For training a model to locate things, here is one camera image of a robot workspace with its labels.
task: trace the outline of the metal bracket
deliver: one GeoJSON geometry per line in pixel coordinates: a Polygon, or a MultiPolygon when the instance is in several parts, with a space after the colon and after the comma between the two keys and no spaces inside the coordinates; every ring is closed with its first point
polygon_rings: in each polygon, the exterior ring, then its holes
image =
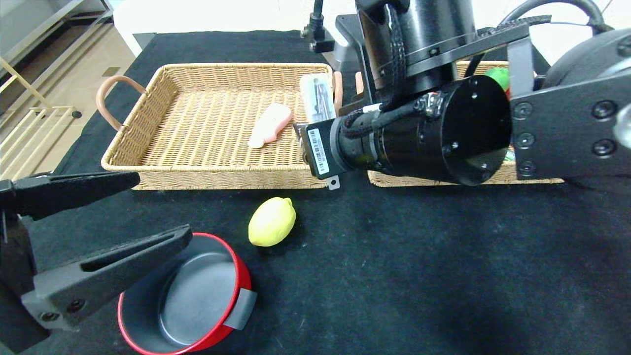
{"type": "Polygon", "coordinates": [[[631,149],[619,144],[613,131],[614,108],[631,103],[629,92],[631,73],[514,97],[510,105],[517,177],[631,174],[631,149]]]}

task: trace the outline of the floor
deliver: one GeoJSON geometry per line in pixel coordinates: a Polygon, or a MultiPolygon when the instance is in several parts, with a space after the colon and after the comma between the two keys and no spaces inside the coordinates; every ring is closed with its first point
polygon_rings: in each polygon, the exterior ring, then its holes
{"type": "MultiPolygon", "coordinates": [[[[72,105],[74,109],[83,115],[80,118],[64,117],[63,122],[53,126],[60,120],[61,115],[55,117],[45,117],[35,122],[29,127],[27,124],[20,124],[28,109],[35,105],[33,100],[17,109],[13,106],[3,110],[4,114],[0,119],[0,141],[4,144],[5,150],[9,146],[9,138],[16,138],[23,133],[30,137],[33,142],[19,146],[11,151],[11,154],[3,153],[0,164],[4,167],[2,178],[17,179],[33,173],[54,170],[71,145],[81,134],[83,127],[96,111],[95,96],[98,87],[106,76],[123,74],[131,65],[135,57],[129,50],[113,24],[103,25],[94,37],[93,44],[87,46],[85,53],[80,59],[71,57],[60,68],[38,88],[45,98],[54,106],[72,105]],[[37,141],[41,136],[48,136],[47,143],[41,145],[35,152],[35,147],[39,146],[37,141]]],[[[28,81],[32,82],[37,76],[34,73],[41,73],[42,66],[51,62],[51,56],[58,56],[69,43],[77,38],[78,32],[84,31],[81,26],[73,27],[57,39],[50,47],[42,52],[32,63],[20,71],[28,81]]]]}

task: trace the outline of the yellow lemon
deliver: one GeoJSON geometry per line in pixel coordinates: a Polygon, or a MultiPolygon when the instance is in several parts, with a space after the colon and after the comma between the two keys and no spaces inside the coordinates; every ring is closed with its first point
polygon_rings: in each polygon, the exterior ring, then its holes
{"type": "Polygon", "coordinates": [[[274,197],[256,209],[247,227],[250,243],[272,246],[280,243],[296,221],[296,211],[289,198],[274,197]]]}

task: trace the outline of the cylindrical motor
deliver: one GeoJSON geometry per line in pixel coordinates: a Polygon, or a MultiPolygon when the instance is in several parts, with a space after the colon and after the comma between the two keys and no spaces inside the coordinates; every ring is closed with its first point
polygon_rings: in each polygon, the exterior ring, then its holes
{"type": "Polygon", "coordinates": [[[395,118],[361,138],[335,132],[331,148],[341,165],[472,186],[499,170],[510,143],[508,100],[487,76],[451,82],[388,113],[366,113],[351,129],[379,125],[384,115],[395,118]]]}
{"type": "MultiPolygon", "coordinates": [[[[458,48],[477,39],[471,0],[357,0],[359,18],[378,97],[387,97],[391,84],[391,36],[380,3],[397,9],[406,65],[458,48]]],[[[408,78],[406,95],[426,92],[456,79],[455,64],[446,64],[408,78]]]]}

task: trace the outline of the black table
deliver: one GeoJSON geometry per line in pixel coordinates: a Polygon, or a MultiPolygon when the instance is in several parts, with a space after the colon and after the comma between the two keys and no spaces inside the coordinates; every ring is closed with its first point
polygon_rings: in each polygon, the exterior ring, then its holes
{"type": "MultiPolygon", "coordinates": [[[[296,32],[157,35],[127,71],[167,63],[321,62],[296,32]]],[[[138,99],[117,85],[123,120],[138,99]]],[[[114,130],[95,114],[57,173],[101,171],[114,130]]],[[[203,354],[630,354],[628,197],[553,186],[389,188],[365,173],[337,191],[126,191],[34,223],[41,270],[190,224],[228,241],[259,292],[246,329],[203,354]],[[290,197],[291,234],[247,240],[252,212],[290,197]]],[[[134,354],[115,302],[27,354],[134,354]]]]}

